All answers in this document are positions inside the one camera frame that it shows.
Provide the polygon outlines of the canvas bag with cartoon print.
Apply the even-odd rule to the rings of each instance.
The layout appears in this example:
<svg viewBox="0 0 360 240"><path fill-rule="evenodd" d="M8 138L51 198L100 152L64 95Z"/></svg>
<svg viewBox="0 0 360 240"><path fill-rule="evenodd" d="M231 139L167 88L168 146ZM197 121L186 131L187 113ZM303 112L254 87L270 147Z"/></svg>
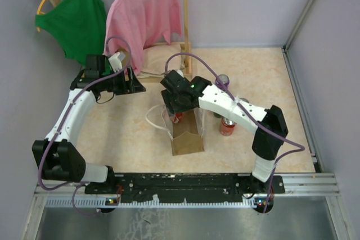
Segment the canvas bag with cartoon print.
<svg viewBox="0 0 360 240"><path fill-rule="evenodd" d="M161 109L163 126L157 125L149 119L149 114L155 109ZM182 122L174 124L164 105L155 105L145 114L145 120L154 128L165 131L170 138L172 155L188 155L204 151L205 115L204 110L195 108L184 112Z"/></svg>

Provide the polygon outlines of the purple soda can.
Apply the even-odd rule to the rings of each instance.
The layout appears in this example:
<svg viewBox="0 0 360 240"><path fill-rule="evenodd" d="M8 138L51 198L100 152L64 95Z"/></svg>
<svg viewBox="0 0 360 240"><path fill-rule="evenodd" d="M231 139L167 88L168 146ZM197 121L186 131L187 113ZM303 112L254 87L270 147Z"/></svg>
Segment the purple soda can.
<svg viewBox="0 0 360 240"><path fill-rule="evenodd" d="M226 74L219 74L215 79L215 85L221 92L225 92L230 84L230 79Z"/></svg>

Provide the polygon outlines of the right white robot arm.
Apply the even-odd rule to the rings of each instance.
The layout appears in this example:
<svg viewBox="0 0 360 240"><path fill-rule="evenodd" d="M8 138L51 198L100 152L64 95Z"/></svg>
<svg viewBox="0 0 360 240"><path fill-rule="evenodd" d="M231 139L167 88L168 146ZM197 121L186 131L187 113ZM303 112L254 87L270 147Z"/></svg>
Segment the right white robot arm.
<svg viewBox="0 0 360 240"><path fill-rule="evenodd" d="M255 153L255 164L251 172L251 186L259 193L271 186L270 176L275 168L275 159L288 134L279 107L262 108L231 98L225 89L220 89L209 80L196 76L189 81L175 70L166 74L160 84L165 88L161 96L170 113L200 108L215 112L252 133L251 148Z"/></svg>

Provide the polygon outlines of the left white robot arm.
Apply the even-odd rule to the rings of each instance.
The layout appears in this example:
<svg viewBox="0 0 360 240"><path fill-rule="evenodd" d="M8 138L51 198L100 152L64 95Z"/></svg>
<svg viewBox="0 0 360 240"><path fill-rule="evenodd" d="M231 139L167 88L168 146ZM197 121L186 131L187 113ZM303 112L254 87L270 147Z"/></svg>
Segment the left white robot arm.
<svg viewBox="0 0 360 240"><path fill-rule="evenodd" d="M97 183L103 192L113 192L117 179L110 175L110 167L86 162L76 148L78 136L101 93L119 96L145 90L129 64L128 54L87 55L85 68L71 82L66 105L56 124L45 139L36 140L32 145L39 186L46 191L52 190L43 183L44 180L59 181L60 186Z"/></svg>

